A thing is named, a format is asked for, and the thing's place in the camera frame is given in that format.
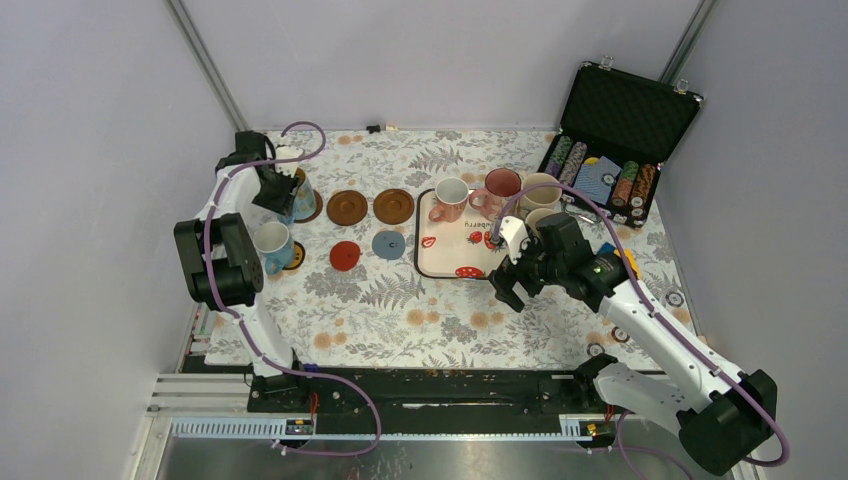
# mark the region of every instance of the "pink mug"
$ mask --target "pink mug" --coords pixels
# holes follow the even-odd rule
[[[521,177],[508,168],[498,168],[486,175],[485,188],[475,190],[468,197],[468,203],[487,220],[494,221],[509,199],[519,191]]]
[[[430,210],[432,222],[452,223],[459,220],[468,204],[468,184],[456,177],[445,178],[436,185],[438,204]]]

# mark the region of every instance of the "floral tablecloth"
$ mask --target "floral tablecloth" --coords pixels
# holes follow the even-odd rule
[[[314,132],[291,133],[285,140],[279,132],[269,136],[276,144],[306,151],[320,143]],[[292,235],[305,246],[306,261],[298,270],[266,279],[267,307],[298,357],[325,366],[562,369],[579,365],[591,350],[606,351],[631,368],[658,369],[633,341],[617,342],[611,335],[614,325],[561,289],[546,288],[518,314],[494,299],[488,282],[420,276],[413,266],[415,215],[398,226],[374,216],[374,197],[388,188],[403,188],[418,198],[447,176],[461,177],[473,188],[482,186],[493,168],[534,172],[553,136],[539,131],[328,133],[326,149],[301,167],[325,203],[336,191],[354,189],[368,199],[369,212],[352,227],[333,224],[326,210],[310,223],[295,224]],[[273,218],[259,207],[247,216],[250,229]],[[608,235],[595,220],[581,221],[581,226],[597,249]],[[404,235],[400,260],[383,260],[371,250],[374,235],[383,230]],[[656,205],[641,230],[621,226],[617,232],[651,291],[691,329]],[[362,249],[359,264],[348,272],[329,262],[330,249],[342,240]],[[237,329],[219,317],[206,363],[249,361]]]

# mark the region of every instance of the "red coaster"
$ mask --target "red coaster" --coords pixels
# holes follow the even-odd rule
[[[346,272],[359,262],[359,245],[353,242],[339,242],[330,250],[330,265],[336,270]]]

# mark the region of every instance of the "metal pole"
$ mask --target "metal pole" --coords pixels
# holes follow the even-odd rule
[[[677,83],[677,77],[680,75],[681,70],[683,70],[686,60],[689,59],[689,55],[695,48],[695,44],[698,42],[698,38],[700,38],[701,33],[704,31],[707,20],[715,10],[718,2],[719,0],[701,0],[701,3],[698,4],[698,8],[695,9],[695,13],[689,20],[686,30],[683,31],[680,41],[677,42],[677,46],[674,48],[674,53],[671,55],[660,76],[660,82],[669,85]]]
[[[224,112],[227,114],[227,118],[229,118],[233,128],[236,131],[248,130],[249,128],[244,115],[242,115],[235,99],[227,88],[221,72],[218,71],[218,67],[212,61],[212,57],[209,55],[203,39],[200,38],[200,33],[198,33],[197,28],[194,26],[194,22],[191,20],[191,16],[188,14],[188,10],[182,0],[164,0],[164,2],[174,16],[174,20],[180,27],[180,31],[183,33],[191,49],[191,53],[194,54],[194,58],[197,60],[200,69],[203,70],[203,74],[209,81],[212,91],[218,97],[218,101],[221,102],[221,106],[224,108]]]

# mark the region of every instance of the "mug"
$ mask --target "mug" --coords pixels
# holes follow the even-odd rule
[[[539,223],[539,220],[555,213],[556,212],[551,210],[550,208],[537,208],[536,210],[533,210],[532,212],[527,214],[527,218],[524,219],[524,225],[530,227],[530,230],[533,230],[533,233],[538,236],[539,230],[536,228],[536,224]]]
[[[455,222],[468,204],[468,185],[456,177],[445,178],[436,185],[436,201],[428,215],[430,221]]]
[[[493,222],[509,199],[520,190],[521,177],[508,168],[498,168],[486,175],[485,186],[474,190],[468,197],[468,204]]]
[[[297,177],[297,193],[294,196],[291,213],[288,215],[277,214],[277,219],[284,225],[291,225],[296,221],[306,220],[315,214],[318,204],[315,200],[315,190],[309,182],[309,177],[302,168],[298,168],[294,174]]]
[[[547,173],[532,173],[527,175],[527,178],[521,182],[521,189],[524,190],[525,188],[530,188],[533,185],[538,185],[540,183],[559,183],[559,181]],[[550,208],[551,210],[556,210],[554,207],[556,207],[557,202],[559,202],[559,197],[561,195],[562,190],[557,187],[537,188],[536,190],[522,196],[521,200],[518,201],[518,216],[522,219],[526,219],[527,215],[537,208]]]
[[[276,275],[294,260],[294,240],[289,228],[279,222],[268,222],[253,236],[253,246],[265,257],[265,273]]]

